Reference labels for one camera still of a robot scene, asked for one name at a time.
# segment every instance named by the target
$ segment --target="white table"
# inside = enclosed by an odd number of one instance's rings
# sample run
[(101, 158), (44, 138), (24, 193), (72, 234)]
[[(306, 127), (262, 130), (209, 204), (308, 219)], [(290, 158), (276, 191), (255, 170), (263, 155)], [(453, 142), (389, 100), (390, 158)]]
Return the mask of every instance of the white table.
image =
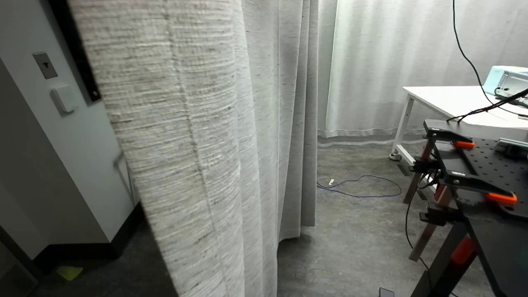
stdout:
[[(413, 155), (402, 145), (415, 100), (438, 110), (440, 113), (448, 117), (463, 115), (474, 109), (481, 109), (491, 105), (491, 102), (484, 97), (479, 85), (407, 85), (403, 87), (408, 92), (408, 102), (403, 109), (400, 125), (397, 130), (397, 138), (392, 148), (392, 160), (403, 158), (408, 165), (415, 163)], [(528, 109), (506, 104), (509, 110), (519, 113), (528, 113)], [(512, 128), (527, 128), (528, 118), (521, 118), (516, 113), (506, 112), (502, 109), (494, 109), (491, 112), (483, 112), (464, 118), (466, 123), (471, 125), (484, 125), (484, 127), (512, 127)]]

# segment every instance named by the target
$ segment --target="white curtain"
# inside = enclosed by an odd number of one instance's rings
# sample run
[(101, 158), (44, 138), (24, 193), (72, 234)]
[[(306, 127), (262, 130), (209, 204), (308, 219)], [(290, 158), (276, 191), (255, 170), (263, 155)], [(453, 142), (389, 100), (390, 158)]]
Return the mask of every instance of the white curtain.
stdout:
[(316, 221), (318, 0), (70, 0), (181, 295), (276, 295)]
[[(460, 0), (466, 52), (483, 79), (494, 64), (528, 66), (528, 1)], [(326, 0), (321, 5), (321, 122), (328, 137), (390, 137), (403, 85), (478, 84), (456, 47), (451, 0)], [(410, 132), (440, 117), (417, 109)]]

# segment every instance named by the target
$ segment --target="metal stand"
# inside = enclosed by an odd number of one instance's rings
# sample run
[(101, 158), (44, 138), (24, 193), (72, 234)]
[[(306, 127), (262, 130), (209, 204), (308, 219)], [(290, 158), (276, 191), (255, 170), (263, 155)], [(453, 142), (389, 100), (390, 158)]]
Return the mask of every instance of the metal stand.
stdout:
[[(446, 184), (440, 184), (436, 188), (436, 193), (435, 193), (435, 198), (436, 198), (436, 204), (438, 206), (448, 206), (450, 201), (451, 201), (451, 191)], [(412, 250), (412, 255), (410, 259), (413, 260), (418, 260), (422, 257), (422, 254), (425, 252), (430, 239), (433, 237), (433, 232), (436, 231), (436, 224), (428, 224), (423, 231), (423, 234), (420, 236), (420, 239), (417, 241), (415, 244), (415, 249)]]
[(420, 278), (413, 297), (450, 297), (478, 252), (468, 244), (468, 231), (456, 222), (430, 270)]
[(390, 153), (392, 160), (405, 158), (408, 163), (412, 161), (410, 165), (413, 165), (413, 156), (408, 153), (407, 148), (403, 148), (402, 140), (405, 137), (407, 125), (410, 122), (413, 105), (415, 105), (415, 99), (413, 99), (413, 95), (408, 95), (408, 102), (407, 102), (405, 109), (403, 109), (403, 113), (400, 117), (395, 143), (394, 143), (394, 148), (392, 148), (392, 153)]
[[(433, 151), (433, 143), (435, 143), (435, 138), (430, 138), (427, 146), (425, 146), (425, 151), (422, 155), (422, 160), (430, 160), (431, 156), (431, 151)], [(418, 183), (422, 181), (423, 178), (423, 173), (422, 171), (417, 171), (413, 179), (412, 179), (412, 184), (408, 188), (408, 193), (407, 193), (407, 198), (403, 199), (403, 203), (410, 204), (417, 194), (417, 189), (418, 189)]]

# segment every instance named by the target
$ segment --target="floor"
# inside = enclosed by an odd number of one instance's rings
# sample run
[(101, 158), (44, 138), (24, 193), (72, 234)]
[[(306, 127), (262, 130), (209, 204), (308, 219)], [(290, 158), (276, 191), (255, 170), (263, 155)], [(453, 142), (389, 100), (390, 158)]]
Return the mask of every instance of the floor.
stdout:
[(176, 297), (171, 275), (148, 222), (143, 222), (116, 260), (70, 260), (85, 267), (68, 282), (59, 274), (45, 275), (32, 297)]
[[(319, 181), (329, 184), (362, 175), (397, 181), (403, 191), (410, 183), (398, 165), (389, 160), (389, 145), (324, 145), (319, 150)], [(377, 178), (364, 178), (342, 188), (356, 194), (389, 194), (397, 188)], [(415, 242), (425, 224), (418, 219), (427, 203), (415, 199), (410, 234)], [(280, 249), (280, 295), (354, 295), (377, 297), (385, 287), (397, 297), (412, 295), (423, 265), (408, 259), (405, 237), (407, 204), (394, 198), (351, 198), (319, 189), (318, 222), (301, 239), (285, 241)], [(425, 260), (433, 262), (448, 227), (430, 242)], [(479, 260), (456, 287), (460, 297), (494, 295)]]
[[(346, 193), (361, 196), (395, 194), (408, 186), (397, 163), (389, 160), (389, 145), (323, 145), (319, 150), (319, 181), (329, 184), (362, 175), (375, 175), (349, 183)], [(308, 227), (299, 239), (280, 247), (281, 297), (377, 297), (380, 287), (412, 295), (423, 265), (408, 259), (405, 211), (402, 194), (392, 198), (352, 198), (342, 193), (318, 191), (318, 226)], [(417, 198), (410, 216), (415, 242), (425, 226), (418, 211), (425, 203)], [(441, 229), (428, 245), (425, 260), (431, 262), (448, 229)], [(148, 224), (134, 234), (123, 257), (116, 260), (65, 262), (85, 267), (73, 282), (49, 274), (35, 297), (174, 297), (171, 277)], [(471, 267), (460, 287), (460, 297), (494, 295), (481, 262)]]

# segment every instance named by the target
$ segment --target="textured linen curtain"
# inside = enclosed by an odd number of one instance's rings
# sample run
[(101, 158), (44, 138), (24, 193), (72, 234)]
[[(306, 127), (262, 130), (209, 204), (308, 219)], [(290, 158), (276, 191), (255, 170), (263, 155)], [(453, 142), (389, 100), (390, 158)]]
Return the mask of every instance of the textured linen curtain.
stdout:
[(181, 295), (276, 295), (316, 221), (318, 0), (70, 0)]
[[(527, 14), (528, 1), (458, 1), (463, 46), (483, 79), (494, 64), (528, 66)], [(403, 85), (478, 84), (456, 46), (451, 0), (326, 0), (319, 43), (319, 132), (328, 137), (394, 135)], [(440, 117), (427, 110), (417, 109), (410, 132)]]

